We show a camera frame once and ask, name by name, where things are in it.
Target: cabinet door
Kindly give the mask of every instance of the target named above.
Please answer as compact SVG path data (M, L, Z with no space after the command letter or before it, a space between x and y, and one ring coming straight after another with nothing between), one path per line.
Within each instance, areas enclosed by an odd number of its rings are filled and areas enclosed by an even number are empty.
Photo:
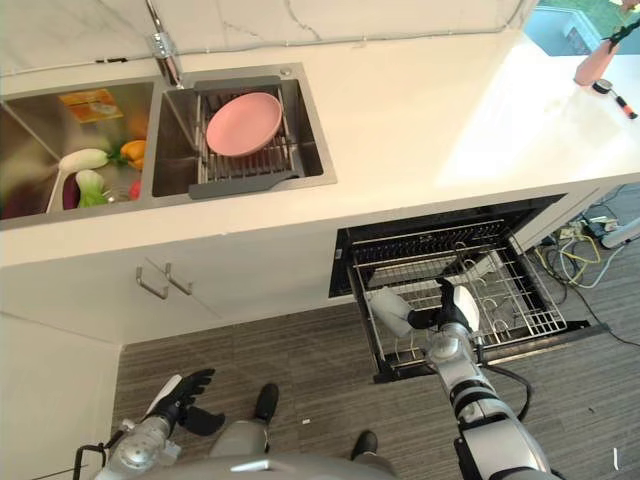
M327 306L334 246L335 229L295 226L164 244L151 255L192 281L223 325Z
M126 344L215 326L215 315L174 287L145 249L105 252L0 271L1 310L88 337Z

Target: chrome faucet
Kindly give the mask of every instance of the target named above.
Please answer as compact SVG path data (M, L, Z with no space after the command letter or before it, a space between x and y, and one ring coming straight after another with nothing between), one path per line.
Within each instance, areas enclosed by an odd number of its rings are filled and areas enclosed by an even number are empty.
M180 70L180 64L177 59L176 46L171 40L169 33L164 29L156 7L151 3L151 0L145 0L147 2L147 8L153 20L153 25L156 29L156 33L149 36L149 45L153 56L158 62L158 68L160 73L169 85L173 85L177 88L184 88L182 85L182 71Z

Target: pink plate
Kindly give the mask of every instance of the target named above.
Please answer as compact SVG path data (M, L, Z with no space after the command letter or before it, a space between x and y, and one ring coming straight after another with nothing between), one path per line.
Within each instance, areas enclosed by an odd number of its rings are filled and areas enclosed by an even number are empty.
M281 121L282 105L277 98L247 93L216 112L207 127L207 144L220 155L250 155L271 141Z

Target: window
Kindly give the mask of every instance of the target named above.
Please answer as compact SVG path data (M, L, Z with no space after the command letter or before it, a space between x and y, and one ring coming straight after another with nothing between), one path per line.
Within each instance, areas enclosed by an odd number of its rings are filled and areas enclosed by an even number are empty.
M540 0L525 32L548 55L588 55L621 25L640 18L610 0ZM640 28L620 43L619 54L640 54Z

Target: cabinet handle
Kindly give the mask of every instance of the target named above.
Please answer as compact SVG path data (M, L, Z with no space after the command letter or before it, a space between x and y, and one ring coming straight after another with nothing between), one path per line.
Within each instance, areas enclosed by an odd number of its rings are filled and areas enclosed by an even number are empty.
M168 286L162 287L162 291L160 291L160 290L156 290L155 288L147 285L142 281L142 267L136 268L136 282L138 282L138 285L144 288L147 292L153 293L156 297L161 298L162 300L166 300L167 297L169 296Z
M191 295L193 293L193 282L189 282L187 284L187 286L185 287L184 285L180 284L175 278L173 278L171 276L171 264L170 263L167 263L164 266L164 275L165 275L165 277L167 277L167 280L169 280L169 283L171 283L171 285L176 287L178 290L180 290L185 295Z

